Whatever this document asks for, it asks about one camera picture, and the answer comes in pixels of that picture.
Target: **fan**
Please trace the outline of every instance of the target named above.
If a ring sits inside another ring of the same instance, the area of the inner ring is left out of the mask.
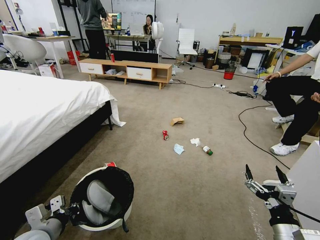
[[[160,45],[163,41],[163,33],[164,33],[163,24],[161,22],[153,22],[152,23],[152,39],[154,40],[159,39],[157,53],[159,53]]]

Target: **white shirt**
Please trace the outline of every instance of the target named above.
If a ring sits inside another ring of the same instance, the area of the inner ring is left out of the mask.
[[[314,73],[311,76],[311,78],[315,80],[320,79],[320,41],[313,47],[311,48],[307,54],[313,58],[316,58],[316,66],[314,68]]]

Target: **person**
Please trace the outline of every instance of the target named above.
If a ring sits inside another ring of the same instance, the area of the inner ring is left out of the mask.
[[[153,23],[153,17],[152,15],[147,15],[146,17],[146,24],[143,25],[143,32],[145,35],[152,35],[152,23]],[[154,46],[156,45],[156,41],[150,39],[149,41],[149,50],[153,50]],[[140,43],[140,46],[143,47],[144,51],[147,52],[148,45],[147,43]]]
[[[76,0],[79,12],[83,19],[86,36],[89,41],[90,58],[107,59],[106,39],[102,28],[100,16],[107,18],[100,0]]]
[[[269,74],[264,81],[269,98],[276,107],[279,117],[273,122],[283,124],[291,122],[279,144],[270,148],[270,151],[279,156],[285,156],[296,151],[301,138],[311,129],[318,120],[320,111],[320,41],[287,67]],[[288,76],[290,73],[316,58],[312,76]],[[304,100],[296,104],[290,95],[304,96]]]

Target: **white chair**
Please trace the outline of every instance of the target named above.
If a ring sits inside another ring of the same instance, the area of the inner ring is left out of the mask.
[[[37,75],[37,67],[35,67],[34,64],[38,66],[36,61],[43,60],[45,55],[47,54],[47,51],[44,48],[44,46],[41,43],[34,41],[30,38],[25,38],[11,34],[4,34],[3,38],[5,46],[10,48],[10,52],[12,54],[17,54],[22,59],[30,63],[32,71],[25,72],[34,73],[35,75]],[[14,58],[11,57],[10,59],[12,64],[15,65]]]
[[[178,51],[179,54],[184,55],[184,61],[178,63],[178,65],[190,65],[190,70],[195,65],[191,62],[187,62],[188,55],[198,55],[198,53],[193,49],[194,42],[194,29],[180,28],[178,36]]]

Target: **red box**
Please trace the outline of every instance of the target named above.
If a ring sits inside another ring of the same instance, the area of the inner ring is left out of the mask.
[[[67,52],[67,54],[68,54],[68,58],[69,58],[70,64],[71,65],[77,65],[76,64],[76,60],[74,59],[74,56],[73,56],[73,52],[69,51],[69,52]],[[80,51],[76,51],[76,55],[77,55],[77,58],[78,58],[78,61],[79,61],[80,59],[79,59],[78,56],[80,55]]]

